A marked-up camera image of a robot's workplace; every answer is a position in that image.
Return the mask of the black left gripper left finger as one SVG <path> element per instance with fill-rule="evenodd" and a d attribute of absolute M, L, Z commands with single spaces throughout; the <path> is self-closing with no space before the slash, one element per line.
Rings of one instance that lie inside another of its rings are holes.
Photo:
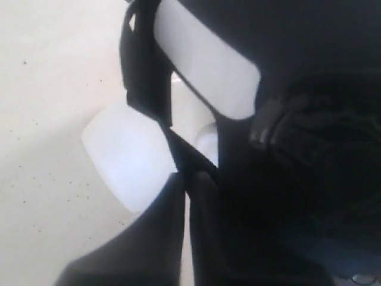
<path fill-rule="evenodd" d="M 183 180 L 172 174 L 127 229 L 69 263 L 56 285 L 179 285 L 184 228 Z"/>

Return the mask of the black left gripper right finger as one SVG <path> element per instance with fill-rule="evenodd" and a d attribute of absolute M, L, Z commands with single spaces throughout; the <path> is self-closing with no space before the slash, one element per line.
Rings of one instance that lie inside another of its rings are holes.
<path fill-rule="evenodd" d="M 320 265 L 282 246 L 251 198 L 221 192 L 198 172 L 190 188 L 195 285 L 333 285 Z"/>

